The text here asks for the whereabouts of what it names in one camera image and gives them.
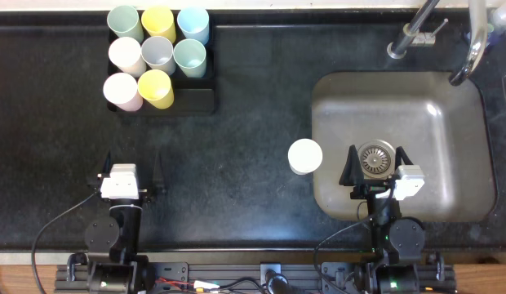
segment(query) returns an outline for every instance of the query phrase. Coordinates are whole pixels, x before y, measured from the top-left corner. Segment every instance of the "sink basin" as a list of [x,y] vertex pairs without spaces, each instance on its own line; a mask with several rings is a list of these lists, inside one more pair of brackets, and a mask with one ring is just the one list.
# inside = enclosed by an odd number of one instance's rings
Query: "sink basin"
[[[356,220],[358,200],[338,184],[348,147],[383,140],[402,146],[425,174],[416,196],[400,202],[422,221],[479,221],[495,205],[482,98],[472,82],[449,73],[331,73],[313,89],[313,140],[323,152],[314,172],[320,208]],[[367,214],[362,205],[361,217]]]

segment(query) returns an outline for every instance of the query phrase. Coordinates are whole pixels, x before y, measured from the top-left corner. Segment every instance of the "yellow cup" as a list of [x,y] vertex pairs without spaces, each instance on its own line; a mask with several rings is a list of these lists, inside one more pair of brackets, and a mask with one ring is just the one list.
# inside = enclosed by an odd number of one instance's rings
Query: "yellow cup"
[[164,6],[150,7],[141,17],[142,26],[150,36],[161,36],[174,43],[177,39],[175,22],[170,8]]
[[137,86],[139,94],[158,109],[166,109],[173,104],[173,89],[167,73],[149,70],[140,76]]

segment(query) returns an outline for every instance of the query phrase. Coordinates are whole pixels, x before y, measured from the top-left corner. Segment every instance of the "faucet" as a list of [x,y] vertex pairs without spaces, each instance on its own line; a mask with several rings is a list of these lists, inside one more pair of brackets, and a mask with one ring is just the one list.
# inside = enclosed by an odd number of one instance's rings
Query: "faucet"
[[[434,7],[440,0],[427,0],[418,10],[413,20],[404,25],[396,42],[391,42],[387,47],[387,53],[394,59],[401,59],[406,55],[406,49],[419,37],[419,28],[427,17],[433,12]],[[458,86],[468,78],[478,66],[487,42],[487,12],[485,0],[468,0],[468,12],[471,19],[471,41],[469,50],[462,68],[453,72],[449,77],[449,83]],[[429,44],[434,44],[435,33],[429,34]]]

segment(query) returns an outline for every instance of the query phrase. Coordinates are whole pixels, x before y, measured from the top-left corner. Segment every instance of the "sink drain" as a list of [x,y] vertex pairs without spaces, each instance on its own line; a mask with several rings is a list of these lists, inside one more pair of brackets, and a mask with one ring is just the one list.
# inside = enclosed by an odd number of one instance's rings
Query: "sink drain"
[[358,150],[360,163],[367,176],[385,178],[393,173],[394,148],[386,141],[372,140]]

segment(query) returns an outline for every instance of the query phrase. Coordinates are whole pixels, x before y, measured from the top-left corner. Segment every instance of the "wooden table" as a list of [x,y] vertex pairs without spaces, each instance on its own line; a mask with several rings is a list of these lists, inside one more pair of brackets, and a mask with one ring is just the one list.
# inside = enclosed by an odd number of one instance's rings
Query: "wooden table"
[[[39,265],[42,285],[52,293],[55,265]],[[506,265],[455,265],[459,294],[506,293]],[[30,265],[0,265],[2,294],[37,294]]]

